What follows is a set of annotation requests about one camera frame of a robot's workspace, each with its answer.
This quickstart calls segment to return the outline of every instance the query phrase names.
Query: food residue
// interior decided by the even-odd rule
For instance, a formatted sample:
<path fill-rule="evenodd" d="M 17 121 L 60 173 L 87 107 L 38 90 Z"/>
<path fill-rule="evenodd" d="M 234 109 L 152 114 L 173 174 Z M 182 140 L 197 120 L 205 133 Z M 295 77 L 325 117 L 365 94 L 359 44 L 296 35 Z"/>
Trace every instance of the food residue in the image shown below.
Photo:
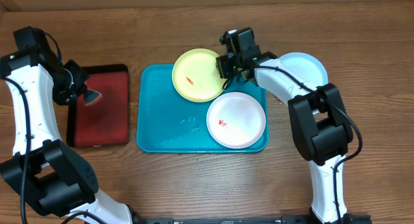
<path fill-rule="evenodd" d="M 186 78 L 187 78 L 188 82 L 189 82 L 191 85 L 194 85 L 194 82 L 193 82 L 191 79 L 189 79 L 188 77 L 186 77 Z"/>
<path fill-rule="evenodd" d="M 224 120 L 219 120 L 219 125 L 221 125 L 221 127 L 229 128 L 229 127 L 227 127 L 227 124 L 224 123 Z"/>

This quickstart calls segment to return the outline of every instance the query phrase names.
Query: light blue plate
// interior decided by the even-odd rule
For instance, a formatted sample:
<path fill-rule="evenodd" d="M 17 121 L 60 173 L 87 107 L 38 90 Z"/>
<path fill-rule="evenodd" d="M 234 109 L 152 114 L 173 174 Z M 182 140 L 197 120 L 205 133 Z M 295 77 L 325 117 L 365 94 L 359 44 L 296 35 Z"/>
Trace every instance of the light blue plate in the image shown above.
<path fill-rule="evenodd" d="M 285 67 L 315 85 L 328 84 L 328 74 L 325 67 L 318 59 L 309 54 L 291 52 L 281 56 L 279 60 Z"/>
<path fill-rule="evenodd" d="M 217 143 L 207 129 L 206 115 L 213 102 L 191 102 L 181 97 L 172 81 L 173 64 L 151 65 L 141 76 L 136 143 L 149 153 L 254 153 L 269 140 L 266 91 L 253 83 L 237 83 L 223 92 L 242 92 L 254 97 L 266 115 L 266 127 L 253 145 L 233 150 Z"/>

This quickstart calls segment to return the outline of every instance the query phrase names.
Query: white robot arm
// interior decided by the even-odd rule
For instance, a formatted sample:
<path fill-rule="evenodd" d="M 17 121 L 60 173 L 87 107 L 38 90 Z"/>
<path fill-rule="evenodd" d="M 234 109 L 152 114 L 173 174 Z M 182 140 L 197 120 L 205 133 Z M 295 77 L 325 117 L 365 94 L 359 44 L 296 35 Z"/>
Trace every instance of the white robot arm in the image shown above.
<path fill-rule="evenodd" d="M 232 80 L 235 76 L 242 76 L 244 79 L 250 80 L 263 89 L 270 91 L 284 104 L 289 106 L 295 145 L 301 155 L 309 161 L 313 188 L 313 214 L 319 219 L 320 223 L 334 223 L 339 219 L 343 219 L 344 214 L 347 213 L 347 208 L 343 202 L 343 164 L 339 165 L 337 173 L 335 173 L 340 217 L 338 217 L 337 206 L 334 199 L 334 173 L 332 169 L 339 161 L 345 158 L 345 153 L 347 151 L 346 144 L 352 140 L 351 129 L 348 123 L 341 122 L 341 124 L 345 126 L 344 128 L 339 127 L 336 128 L 339 129 L 339 131 L 335 130 L 326 134 L 327 128 L 334 129 L 335 126 L 323 126 L 324 124 L 320 124 L 319 128 L 319 124 L 316 123 L 313 117 L 310 117 L 309 115 L 300 117 L 303 113 L 302 109 L 299 109 L 303 108 L 301 106 L 304 104 L 309 106 L 309 103 L 315 102 L 316 100 L 317 102 L 320 101 L 320 98 L 315 97 L 314 95 L 311 96 L 312 94 L 309 93 L 310 91 L 317 92 L 317 87 L 327 85 L 327 77 L 322 78 L 320 73 L 316 73 L 316 75 L 309 74 L 309 72 L 305 73 L 307 69 L 308 71 L 311 69 L 307 68 L 309 63 L 305 65 L 297 64 L 295 67 L 287 67 L 282 60 L 284 56 L 276 58 L 275 55 L 269 52 L 262 54 L 259 47 L 254 42 L 254 35 L 251 28 L 225 32 L 220 40 L 222 44 L 227 45 L 228 49 L 228 54 L 218 57 L 216 63 L 223 78 Z M 321 67 L 319 69 L 325 72 L 325 69 L 316 58 L 307 54 L 297 54 L 299 54 L 298 56 L 303 56 L 305 58 L 312 58 L 312 60 Z M 281 73 L 280 70 L 287 72 L 291 77 L 287 76 L 285 73 Z M 309 90 L 303 89 L 300 84 L 304 85 Z M 329 89 L 331 89 L 331 91 L 337 92 L 337 89 L 331 84 L 326 87 L 330 87 Z M 308 97 L 309 100 L 302 98 L 302 100 L 300 100 L 302 103 L 298 105 L 299 101 L 296 97 Z M 335 99 L 338 102 L 338 105 L 343 107 L 339 92 L 338 96 L 334 97 L 334 100 Z M 308 114 L 310 115 L 312 113 L 317 114 L 319 113 L 317 106 L 318 105 L 314 105 L 312 110 L 310 110 L 309 107 L 306 107 L 305 110 L 309 111 Z M 324 110 L 322 110 L 323 112 L 327 111 L 326 109 L 329 108 L 327 106 L 320 107 L 324 108 Z M 298 122 L 299 117 L 305 117 L 305 119 Z M 310 133 L 308 133 L 310 135 L 306 136 L 303 135 L 303 132 L 306 132 L 307 128 L 310 129 Z M 332 137 L 334 138 L 333 142 L 336 140 L 343 141 L 339 144 L 339 149 L 335 143 L 332 144 L 331 147 L 328 144 L 323 145 L 318 142 L 323 140 L 326 142 L 331 141 L 330 143 L 333 143 Z M 310 151 L 313 151 L 314 156 L 310 155 L 311 152 L 309 152 L 308 149 L 304 149 L 306 147 L 314 148 L 309 149 Z M 317 154 L 323 156 L 316 158 L 315 155 Z"/>
<path fill-rule="evenodd" d="M 14 33 L 19 51 L 0 59 L 0 77 L 8 78 L 24 90 L 31 131 L 30 152 L 26 152 L 26 115 L 19 89 L 6 82 L 12 93 L 16 122 L 13 158 L 0 164 L 3 179 L 21 194 L 23 167 L 29 155 L 30 170 L 26 175 L 25 201 L 40 215 L 59 217 L 87 212 L 106 223 L 137 224 L 142 219 L 127 205 L 117 203 L 99 189 L 98 180 L 89 163 L 61 140 L 53 101 L 59 105 L 75 102 L 83 94 L 93 102 L 95 91 L 84 82 L 86 73 L 73 61 L 62 65 L 50 49 L 45 33 L 36 28 L 23 28 Z M 51 166 L 54 172 L 42 178 L 35 175 Z M 98 223 L 88 215 L 79 215 L 90 224 Z"/>

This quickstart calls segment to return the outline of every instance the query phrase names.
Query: white plate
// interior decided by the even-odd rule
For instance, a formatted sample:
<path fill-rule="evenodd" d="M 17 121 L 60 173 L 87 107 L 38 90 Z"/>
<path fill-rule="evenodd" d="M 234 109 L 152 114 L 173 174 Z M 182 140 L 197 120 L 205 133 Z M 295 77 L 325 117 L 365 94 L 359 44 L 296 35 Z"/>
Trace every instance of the white plate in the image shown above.
<path fill-rule="evenodd" d="M 240 92 L 216 98 L 207 111 L 207 128 L 218 143 L 232 149 L 251 146 L 262 136 L 266 116 L 259 102 Z"/>
<path fill-rule="evenodd" d="M 279 58 L 280 62 L 289 68 L 289 71 L 306 78 L 312 84 L 328 84 L 328 74 L 325 67 L 315 57 L 303 52 L 291 52 Z"/>

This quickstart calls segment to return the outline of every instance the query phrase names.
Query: teal tray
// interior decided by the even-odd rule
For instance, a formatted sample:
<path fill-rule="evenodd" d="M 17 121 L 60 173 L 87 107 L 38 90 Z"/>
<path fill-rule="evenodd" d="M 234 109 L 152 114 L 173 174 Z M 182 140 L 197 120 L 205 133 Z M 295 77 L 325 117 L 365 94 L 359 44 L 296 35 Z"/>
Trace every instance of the teal tray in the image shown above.
<path fill-rule="evenodd" d="M 148 153 L 254 153 L 269 140 L 266 91 L 253 83 L 236 80 L 223 92 L 242 92 L 254 97 L 265 110 L 266 128 L 253 145 L 239 150 L 226 148 L 210 135 L 207 110 L 213 102 L 196 103 L 176 92 L 172 81 L 173 64 L 151 65 L 141 76 L 136 143 Z"/>

